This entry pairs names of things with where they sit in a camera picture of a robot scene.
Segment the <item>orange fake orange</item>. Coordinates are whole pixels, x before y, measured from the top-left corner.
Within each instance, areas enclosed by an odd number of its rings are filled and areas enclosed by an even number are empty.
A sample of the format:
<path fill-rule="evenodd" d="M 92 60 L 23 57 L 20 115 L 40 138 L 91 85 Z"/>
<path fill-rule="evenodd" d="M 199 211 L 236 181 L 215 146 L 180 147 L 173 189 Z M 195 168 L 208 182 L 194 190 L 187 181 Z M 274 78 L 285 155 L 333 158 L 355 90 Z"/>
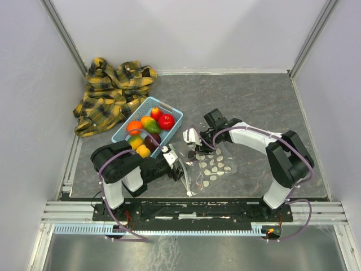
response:
<path fill-rule="evenodd" d="M 129 124 L 127 125 L 127 132 L 130 136 L 136 136 L 136 135 L 140 135 L 143 129 L 143 125 L 140 121 L 131 121 L 129 122 Z"/>

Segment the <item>yellow orange fake fruit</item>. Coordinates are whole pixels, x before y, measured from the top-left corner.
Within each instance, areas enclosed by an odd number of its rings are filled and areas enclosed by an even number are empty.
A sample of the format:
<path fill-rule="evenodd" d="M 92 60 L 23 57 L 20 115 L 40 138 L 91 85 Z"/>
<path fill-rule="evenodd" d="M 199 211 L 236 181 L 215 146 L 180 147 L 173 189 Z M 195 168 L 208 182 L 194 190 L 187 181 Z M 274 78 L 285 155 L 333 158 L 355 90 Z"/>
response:
<path fill-rule="evenodd" d="M 151 155 L 151 150 L 144 144 L 140 145 L 137 149 L 136 152 L 142 157 L 142 158 L 147 158 Z"/>

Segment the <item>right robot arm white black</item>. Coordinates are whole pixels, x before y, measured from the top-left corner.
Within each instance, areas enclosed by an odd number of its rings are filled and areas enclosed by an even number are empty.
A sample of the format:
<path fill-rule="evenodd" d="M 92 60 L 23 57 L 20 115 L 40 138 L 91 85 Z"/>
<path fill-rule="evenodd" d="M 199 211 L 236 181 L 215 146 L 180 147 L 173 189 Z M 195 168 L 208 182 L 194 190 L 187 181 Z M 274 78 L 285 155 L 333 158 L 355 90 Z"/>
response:
<path fill-rule="evenodd" d="M 199 132 L 191 126 L 183 132 L 185 143 L 197 153 L 209 154 L 217 149 L 217 144 L 229 142 L 267 156 L 274 180 L 258 208 L 264 220 L 277 217 L 279 207 L 289 200 L 293 190 L 314 177 L 314 161 L 296 132 L 270 132 L 237 118 L 227 120 L 218 109 L 204 115 L 204 119 L 209 126 L 206 131 Z"/>

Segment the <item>clear polka dot zip bag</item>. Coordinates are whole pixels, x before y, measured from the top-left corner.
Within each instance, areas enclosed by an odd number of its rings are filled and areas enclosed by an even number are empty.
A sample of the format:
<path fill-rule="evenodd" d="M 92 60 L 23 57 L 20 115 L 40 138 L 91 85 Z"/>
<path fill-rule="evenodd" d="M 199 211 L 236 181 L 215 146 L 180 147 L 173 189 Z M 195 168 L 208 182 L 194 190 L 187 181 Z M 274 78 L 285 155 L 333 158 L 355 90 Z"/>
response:
<path fill-rule="evenodd" d="M 177 161 L 182 163 L 184 175 L 180 180 L 189 197 L 206 191 L 213 183 L 223 181 L 237 172 L 235 159 L 224 143 L 219 144 L 210 154 L 198 153 L 184 142 L 171 143 L 170 149 L 175 151 Z M 188 158 L 189 151 L 196 153 L 195 158 Z"/>

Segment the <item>red fake apple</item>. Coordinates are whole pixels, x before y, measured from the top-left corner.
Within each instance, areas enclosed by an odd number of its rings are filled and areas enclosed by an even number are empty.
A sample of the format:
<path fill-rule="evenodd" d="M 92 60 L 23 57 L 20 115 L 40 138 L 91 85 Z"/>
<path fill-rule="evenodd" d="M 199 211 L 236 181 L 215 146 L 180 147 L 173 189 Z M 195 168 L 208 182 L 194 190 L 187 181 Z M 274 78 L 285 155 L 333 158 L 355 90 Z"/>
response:
<path fill-rule="evenodd" d="M 175 120 L 170 114 L 162 114 L 158 119 L 158 125 L 162 130 L 171 130 L 175 125 Z"/>

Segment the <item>green orange fake mango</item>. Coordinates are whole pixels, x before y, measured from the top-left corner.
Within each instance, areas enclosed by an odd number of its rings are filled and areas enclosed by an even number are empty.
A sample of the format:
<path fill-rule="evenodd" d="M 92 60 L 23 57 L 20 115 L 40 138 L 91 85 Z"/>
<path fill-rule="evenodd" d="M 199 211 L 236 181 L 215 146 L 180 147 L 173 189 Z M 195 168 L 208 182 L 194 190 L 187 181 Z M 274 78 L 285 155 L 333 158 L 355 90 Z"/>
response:
<path fill-rule="evenodd" d="M 143 116 L 141 118 L 140 122 L 142 123 L 143 128 L 148 133 L 160 134 L 162 132 L 161 128 L 158 126 L 158 123 L 153 118 L 151 118 L 150 116 Z"/>

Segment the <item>dark purple fake fruit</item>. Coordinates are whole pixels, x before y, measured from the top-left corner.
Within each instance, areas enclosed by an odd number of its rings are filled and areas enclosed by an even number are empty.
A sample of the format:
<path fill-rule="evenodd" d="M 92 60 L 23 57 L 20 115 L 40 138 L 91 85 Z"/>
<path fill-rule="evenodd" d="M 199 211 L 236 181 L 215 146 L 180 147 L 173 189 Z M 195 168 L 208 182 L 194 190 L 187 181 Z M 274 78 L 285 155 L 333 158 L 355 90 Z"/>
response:
<path fill-rule="evenodd" d="M 155 149 L 158 148 L 158 145 L 154 142 L 154 140 L 160 144 L 161 143 L 161 137 L 159 134 L 157 133 L 152 133 L 151 137 L 150 136 L 146 136 L 144 139 L 144 144 L 145 146 L 151 151 L 154 152 Z"/>

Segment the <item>small green fake fruit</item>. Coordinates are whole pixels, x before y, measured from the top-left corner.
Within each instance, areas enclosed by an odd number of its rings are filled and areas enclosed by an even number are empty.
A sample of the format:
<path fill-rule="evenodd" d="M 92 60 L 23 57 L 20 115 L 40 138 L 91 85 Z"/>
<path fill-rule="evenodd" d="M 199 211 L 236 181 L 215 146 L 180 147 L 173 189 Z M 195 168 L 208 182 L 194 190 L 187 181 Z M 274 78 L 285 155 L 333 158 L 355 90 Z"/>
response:
<path fill-rule="evenodd" d="M 140 135 L 132 135 L 128 138 L 127 142 L 130 144 L 133 150 L 136 150 L 143 144 L 143 138 Z"/>

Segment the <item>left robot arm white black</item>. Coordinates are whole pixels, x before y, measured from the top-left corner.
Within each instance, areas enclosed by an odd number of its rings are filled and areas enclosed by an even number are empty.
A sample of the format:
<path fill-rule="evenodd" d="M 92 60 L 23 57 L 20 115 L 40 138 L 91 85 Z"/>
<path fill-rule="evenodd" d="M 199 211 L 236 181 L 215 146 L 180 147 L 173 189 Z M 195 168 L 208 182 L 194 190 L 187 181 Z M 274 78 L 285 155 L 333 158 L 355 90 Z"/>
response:
<path fill-rule="evenodd" d="M 161 154 L 156 157 L 143 158 L 123 140 L 97 148 L 90 156 L 100 180 L 103 200 L 106 201 L 105 214 L 112 220 L 124 216 L 125 188 L 133 197 L 138 197 L 148 188 L 148 183 L 168 176 L 178 181 L 186 171 L 177 161 L 175 151 L 162 146 Z"/>

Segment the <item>dark purple fake plum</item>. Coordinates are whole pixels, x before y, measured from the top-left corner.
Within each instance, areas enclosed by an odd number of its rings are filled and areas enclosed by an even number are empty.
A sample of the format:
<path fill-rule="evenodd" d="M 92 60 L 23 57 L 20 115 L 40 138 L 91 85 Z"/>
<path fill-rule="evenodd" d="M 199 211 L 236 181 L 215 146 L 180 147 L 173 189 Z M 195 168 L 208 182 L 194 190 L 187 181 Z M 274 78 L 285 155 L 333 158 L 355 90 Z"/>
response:
<path fill-rule="evenodd" d="M 188 158 L 192 159 L 192 158 L 195 158 L 196 153 L 194 151 L 189 151 L 187 156 L 188 156 Z"/>

